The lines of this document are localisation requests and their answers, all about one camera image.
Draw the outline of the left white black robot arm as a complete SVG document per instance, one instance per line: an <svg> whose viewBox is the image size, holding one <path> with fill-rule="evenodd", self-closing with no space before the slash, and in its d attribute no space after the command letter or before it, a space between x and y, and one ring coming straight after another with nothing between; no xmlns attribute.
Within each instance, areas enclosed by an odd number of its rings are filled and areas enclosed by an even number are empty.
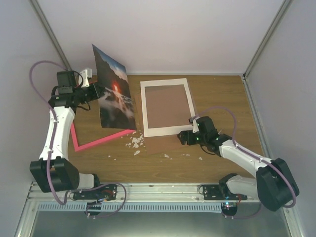
<svg viewBox="0 0 316 237"><path fill-rule="evenodd" d="M50 123L46 142L39 160L30 163L30 172L44 193L84 189L90 199L97 199L102 188L95 182L95 175L79 173L68 159L68 142L76 110L101 97L103 89L89 83L92 70L87 68L75 79L75 71L57 73L58 85L53 88L48 101Z"/></svg>

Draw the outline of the sunset landscape photo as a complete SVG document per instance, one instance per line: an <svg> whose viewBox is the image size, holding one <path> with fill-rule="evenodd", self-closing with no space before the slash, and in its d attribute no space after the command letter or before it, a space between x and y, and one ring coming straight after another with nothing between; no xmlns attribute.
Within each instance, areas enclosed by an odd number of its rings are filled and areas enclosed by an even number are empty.
<svg viewBox="0 0 316 237"><path fill-rule="evenodd" d="M102 128L136 130L134 106L124 65L92 46L97 82L104 88L99 98Z"/></svg>

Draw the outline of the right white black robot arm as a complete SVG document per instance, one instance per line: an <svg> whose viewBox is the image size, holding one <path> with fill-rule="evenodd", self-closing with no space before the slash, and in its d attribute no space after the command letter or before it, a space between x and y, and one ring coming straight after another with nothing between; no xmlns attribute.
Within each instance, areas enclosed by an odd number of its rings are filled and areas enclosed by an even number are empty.
<svg viewBox="0 0 316 237"><path fill-rule="evenodd" d="M219 180L219 196L257 198L270 211L296 204L299 188L285 160L263 157L235 141L226 134L219 134L210 117L190 119L192 130L178 133L182 145L199 145L210 154L232 161L242 167L251 178L231 173Z"/></svg>

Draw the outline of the pink picture frame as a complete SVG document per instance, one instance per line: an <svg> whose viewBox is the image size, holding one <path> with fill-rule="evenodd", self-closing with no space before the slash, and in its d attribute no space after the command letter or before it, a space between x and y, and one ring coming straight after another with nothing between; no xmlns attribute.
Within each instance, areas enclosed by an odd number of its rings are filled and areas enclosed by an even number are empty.
<svg viewBox="0 0 316 237"><path fill-rule="evenodd" d="M103 143L107 143L107 142L113 141L113 140L118 139L120 137L123 137L125 135L132 134L132 133L135 132L135 130L128 130L128 129L126 129L126 130L117 132L115 134L112 134L112 135L100 138L98 140L95 140L95 141L92 141L92 142L89 142L89 143L86 143L86 144L83 144L83 145L79 145L78 144L78 139L77 139L77 134L76 134L76 129L75 129L75 124L74 123L72 123L72 125L71 125L70 132L71 132L71 137L72 137L72 141L73 141L74 151L75 152L80 152L80 151L84 151L84 150L87 150L89 148L101 145Z"/></svg>

